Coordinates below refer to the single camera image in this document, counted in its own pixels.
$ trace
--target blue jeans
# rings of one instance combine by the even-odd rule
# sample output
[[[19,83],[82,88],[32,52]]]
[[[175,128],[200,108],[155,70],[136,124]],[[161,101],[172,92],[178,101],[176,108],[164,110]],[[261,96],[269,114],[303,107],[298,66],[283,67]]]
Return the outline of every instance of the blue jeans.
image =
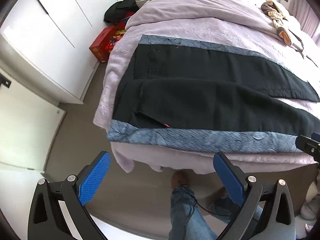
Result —
[[[199,207],[194,200],[194,192],[188,187],[181,186],[173,190],[171,195],[171,224],[169,240],[215,240],[217,234],[213,232],[201,215]],[[228,195],[216,200],[209,211],[219,214],[212,215],[217,219],[229,223],[239,206],[231,201]],[[250,223],[255,227],[259,221],[262,208],[257,207]]]

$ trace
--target open cabinet door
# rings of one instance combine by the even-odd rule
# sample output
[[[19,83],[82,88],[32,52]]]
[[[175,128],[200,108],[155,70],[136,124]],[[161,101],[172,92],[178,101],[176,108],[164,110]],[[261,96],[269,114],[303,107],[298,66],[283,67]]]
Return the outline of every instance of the open cabinet door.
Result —
[[[11,82],[0,85],[0,163],[43,171],[65,111],[0,74]]]

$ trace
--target door hinge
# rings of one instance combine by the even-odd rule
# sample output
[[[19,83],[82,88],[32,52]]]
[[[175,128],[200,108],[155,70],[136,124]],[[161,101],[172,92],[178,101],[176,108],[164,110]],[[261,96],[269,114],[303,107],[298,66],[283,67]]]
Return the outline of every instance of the door hinge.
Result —
[[[0,86],[1,86],[2,84],[4,84],[7,88],[9,88],[10,85],[11,85],[11,81],[10,81],[9,79],[5,78],[5,77],[4,77],[3,75],[1,75],[1,73],[0,73]]]

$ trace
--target black bag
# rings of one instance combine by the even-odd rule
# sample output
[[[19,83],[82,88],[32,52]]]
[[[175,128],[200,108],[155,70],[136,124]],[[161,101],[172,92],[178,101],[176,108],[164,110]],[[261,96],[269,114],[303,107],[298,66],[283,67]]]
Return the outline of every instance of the black bag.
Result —
[[[104,21],[116,25],[122,20],[127,12],[137,12],[139,7],[136,0],[123,0],[116,2],[104,14]]]

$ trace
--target red box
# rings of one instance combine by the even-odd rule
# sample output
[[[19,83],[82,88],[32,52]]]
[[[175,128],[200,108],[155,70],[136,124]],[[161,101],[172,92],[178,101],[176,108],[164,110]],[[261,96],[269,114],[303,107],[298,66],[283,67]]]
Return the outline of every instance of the red box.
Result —
[[[107,62],[109,59],[109,54],[105,50],[105,47],[111,38],[116,34],[117,30],[118,29],[115,26],[105,28],[89,47],[91,52],[101,63]]]

